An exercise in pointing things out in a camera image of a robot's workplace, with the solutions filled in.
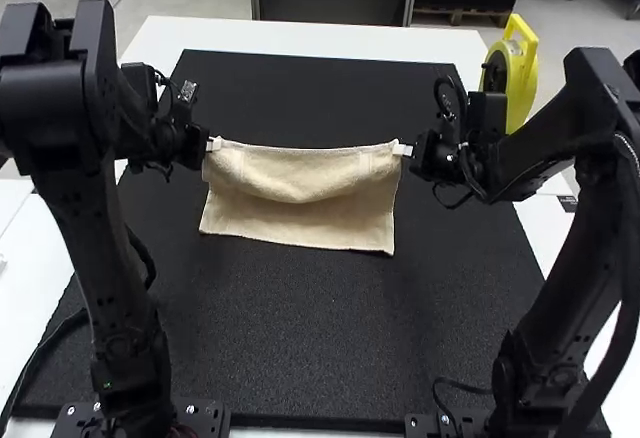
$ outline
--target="black foam mat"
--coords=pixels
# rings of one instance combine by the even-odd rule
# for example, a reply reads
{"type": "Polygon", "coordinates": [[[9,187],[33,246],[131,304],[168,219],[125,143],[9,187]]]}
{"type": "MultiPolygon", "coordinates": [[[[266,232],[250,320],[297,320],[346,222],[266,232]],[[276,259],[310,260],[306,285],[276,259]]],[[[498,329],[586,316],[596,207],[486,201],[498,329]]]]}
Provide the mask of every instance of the black foam mat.
{"type": "MultiPolygon", "coordinates": [[[[434,124],[432,86],[446,74],[458,79],[452,65],[185,51],[173,79],[200,83],[194,119],[212,135],[304,148],[413,141],[434,124]]],[[[543,283],[511,204],[447,211],[407,170],[392,258],[202,236],[207,186],[181,168],[170,184],[127,171],[119,191],[159,270],[150,293],[174,394],[222,400],[236,416],[398,423],[435,411],[436,376],[490,385],[505,331],[543,283]]],[[[48,330],[81,305],[73,282],[48,330]]],[[[91,400],[90,353],[87,329],[64,342],[19,413],[91,400]]]]}

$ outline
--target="black cable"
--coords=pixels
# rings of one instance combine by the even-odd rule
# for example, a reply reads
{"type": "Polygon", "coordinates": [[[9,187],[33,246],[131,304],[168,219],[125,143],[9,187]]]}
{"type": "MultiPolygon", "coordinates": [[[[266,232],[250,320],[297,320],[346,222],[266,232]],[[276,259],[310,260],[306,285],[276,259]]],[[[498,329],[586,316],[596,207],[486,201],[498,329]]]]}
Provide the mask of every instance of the black cable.
{"type": "Polygon", "coordinates": [[[144,264],[147,270],[147,276],[144,279],[144,287],[148,290],[153,285],[156,277],[158,276],[158,271],[156,270],[156,264],[153,262],[153,258],[151,257],[151,253],[142,242],[140,238],[133,232],[129,225],[125,225],[127,227],[127,235],[129,236],[129,243],[131,247],[138,253],[138,257],[140,261],[144,264]]]}
{"type": "Polygon", "coordinates": [[[629,163],[632,173],[619,172],[623,191],[623,211],[627,215],[622,219],[626,236],[621,250],[623,276],[621,279],[621,304],[616,326],[611,337],[607,353],[600,362],[598,370],[592,376],[573,409],[560,424],[555,438],[582,436],[605,398],[611,391],[622,368],[627,362],[638,330],[640,319],[640,162],[631,141],[623,134],[616,133],[614,144],[620,155],[629,163]]]}
{"type": "Polygon", "coordinates": [[[433,196],[435,197],[436,201],[440,203],[447,210],[455,210],[456,208],[459,208],[460,206],[464,205],[467,201],[469,201],[470,198],[473,197],[473,192],[470,191],[467,194],[465,194],[462,198],[458,199],[458,201],[455,201],[453,203],[445,203],[440,198],[440,195],[438,195],[438,188],[441,188],[443,186],[449,186],[449,185],[442,181],[438,181],[433,184],[433,187],[431,188],[431,192],[433,193],[433,196]]]}
{"type": "MultiPolygon", "coordinates": [[[[144,279],[145,289],[151,288],[151,285],[157,277],[157,270],[153,258],[147,247],[142,243],[140,238],[129,228],[127,225],[127,235],[129,237],[129,243],[131,247],[136,251],[140,257],[140,261],[144,264],[147,276],[144,279]]],[[[37,377],[42,364],[49,356],[51,351],[55,349],[67,336],[81,327],[89,324],[89,313],[87,309],[82,307],[71,316],[68,316],[56,326],[56,328],[46,336],[40,344],[33,351],[29,360],[22,368],[20,376],[16,380],[9,397],[0,413],[0,438],[4,436],[9,424],[9,418],[11,417],[13,410],[17,403],[20,402],[24,393],[29,389],[33,380],[37,377]]]]}
{"type": "Polygon", "coordinates": [[[443,376],[439,376],[435,380],[433,380],[433,384],[431,385],[431,393],[433,395],[433,401],[436,402],[438,408],[442,410],[442,412],[449,418],[451,425],[453,426],[454,431],[456,432],[456,436],[460,436],[460,430],[458,429],[458,422],[456,421],[455,416],[451,413],[451,410],[444,404],[444,402],[438,396],[438,385],[447,385],[452,388],[457,388],[458,390],[465,391],[467,393],[473,393],[474,395],[482,395],[487,396],[493,394],[493,392],[488,388],[479,388],[477,386],[467,385],[466,383],[461,383],[459,381],[452,380],[450,378],[445,378],[443,376]]]}

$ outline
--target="beige towel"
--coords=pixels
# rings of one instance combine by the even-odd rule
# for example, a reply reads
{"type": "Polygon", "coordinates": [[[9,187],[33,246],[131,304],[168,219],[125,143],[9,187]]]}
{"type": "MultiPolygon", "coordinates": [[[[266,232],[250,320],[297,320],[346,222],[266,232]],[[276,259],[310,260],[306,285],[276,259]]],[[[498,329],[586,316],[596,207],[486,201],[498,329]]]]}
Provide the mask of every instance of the beige towel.
{"type": "Polygon", "coordinates": [[[203,164],[201,232],[393,255],[398,140],[308,150],[214,144],[203,164]]]}

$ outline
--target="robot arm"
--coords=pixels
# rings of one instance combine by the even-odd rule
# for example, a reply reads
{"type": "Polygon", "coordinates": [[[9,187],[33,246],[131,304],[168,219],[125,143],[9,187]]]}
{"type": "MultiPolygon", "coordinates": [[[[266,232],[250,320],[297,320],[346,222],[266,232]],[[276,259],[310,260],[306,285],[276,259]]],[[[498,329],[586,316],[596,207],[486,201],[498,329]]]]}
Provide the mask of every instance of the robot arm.
{"type": "Polygon", "coordinates": [[[421,135],[410,166],[491,204],[525,199],[575,163],[581,193],[569,236],[494,363],[489,429],[496,436],[555,429],[556,437],[581,436],[626,362],[638,324],[640,91],[606,49],[573,50],[565,70],[565,87],[511,135],[500,130],[503,95],[470,93],[467,104],[460,90],[448,98],[437,87],[441,129],[421,135]],[[587,352],[618,303],[609,352],[577,398],[587,352]]]}
{"type": "Polygon", "coordinates": [[[118,67],[106,1],[80,2],[75,21],[10,5],[0,23],[0,152],[31,175],[58,223],[89,313],[93,387],[129,438],[166,436],[173,407],[166,337],[127,239],[114,160],[199,169],[209,135],[191,123],[194,84],[157,115],[154,75],[118,67]]]}

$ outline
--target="yellow cable reel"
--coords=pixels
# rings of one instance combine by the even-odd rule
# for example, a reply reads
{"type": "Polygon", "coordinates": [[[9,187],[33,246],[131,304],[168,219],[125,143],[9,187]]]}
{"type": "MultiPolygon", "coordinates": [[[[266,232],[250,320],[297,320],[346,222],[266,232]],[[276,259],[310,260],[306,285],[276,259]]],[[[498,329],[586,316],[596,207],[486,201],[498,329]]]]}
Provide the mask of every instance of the yellow cable reel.
{"type": "Polygon", "coordinates": [[[520,128],[533,106],[538,87],[538,37],[522,17],[512,13],[502,40],[494,43],[482,65],[480,91],[507,95],[506,134],[520,128]],[[514,38],[518,33],[520,39],[514,38]]]}

